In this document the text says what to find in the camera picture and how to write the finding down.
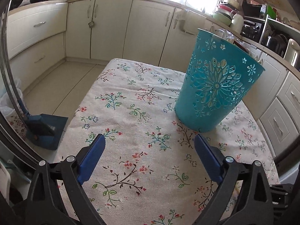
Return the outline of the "blue dustpan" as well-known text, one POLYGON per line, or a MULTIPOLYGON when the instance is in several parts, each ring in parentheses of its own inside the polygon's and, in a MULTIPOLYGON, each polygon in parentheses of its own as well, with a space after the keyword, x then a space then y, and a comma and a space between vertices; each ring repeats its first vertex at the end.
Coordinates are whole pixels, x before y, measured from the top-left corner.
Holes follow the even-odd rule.
POLYGON ((26 137, 38 147, 56 150, 67 121, 68 118, 63 116, 48 114, 30 115, 25 120, 27 127, 26 137))

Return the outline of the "floral tablecloth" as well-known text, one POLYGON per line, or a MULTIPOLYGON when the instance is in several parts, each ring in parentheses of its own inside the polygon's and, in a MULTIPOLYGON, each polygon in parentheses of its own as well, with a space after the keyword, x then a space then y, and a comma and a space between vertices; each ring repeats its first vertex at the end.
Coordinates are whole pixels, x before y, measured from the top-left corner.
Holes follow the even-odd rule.
POLYGON ((113 59, 75 111, 55 161, 98 134, 105 150, 83 188, 107 224, 191 224, 217 184, 174 111, 185 74, 113 59))

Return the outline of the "teal perforated plastic basket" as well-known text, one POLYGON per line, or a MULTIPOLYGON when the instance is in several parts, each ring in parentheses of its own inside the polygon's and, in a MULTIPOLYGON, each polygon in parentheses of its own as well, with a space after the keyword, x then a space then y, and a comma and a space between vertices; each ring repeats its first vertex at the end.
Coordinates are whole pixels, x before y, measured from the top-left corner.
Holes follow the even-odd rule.
POLYGON ((188 128, 205 133, 236 107, 265 71, 238 46, 199 29, 174 106, 188 128))

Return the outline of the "white electric kettle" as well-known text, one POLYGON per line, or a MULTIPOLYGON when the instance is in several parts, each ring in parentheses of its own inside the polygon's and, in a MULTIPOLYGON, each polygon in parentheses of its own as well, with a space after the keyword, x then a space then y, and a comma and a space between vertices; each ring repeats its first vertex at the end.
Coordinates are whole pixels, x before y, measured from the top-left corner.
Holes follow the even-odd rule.
POLYGON ((289 62, 294 67, 299 58, 299 51, 299 44, 294 39, 289 39, 283 59, 289 62))

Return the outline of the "black wok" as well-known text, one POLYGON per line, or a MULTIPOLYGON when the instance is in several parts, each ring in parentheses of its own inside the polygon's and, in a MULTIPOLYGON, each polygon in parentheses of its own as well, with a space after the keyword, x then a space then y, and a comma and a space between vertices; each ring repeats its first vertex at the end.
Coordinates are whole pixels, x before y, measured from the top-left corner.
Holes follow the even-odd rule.
POLYGON ((10 5, 10 11, 13 10, 13 9, 16 9, 18 8, 21 3, 23 2, 23 0, 11 0, 11 5, 10 5))

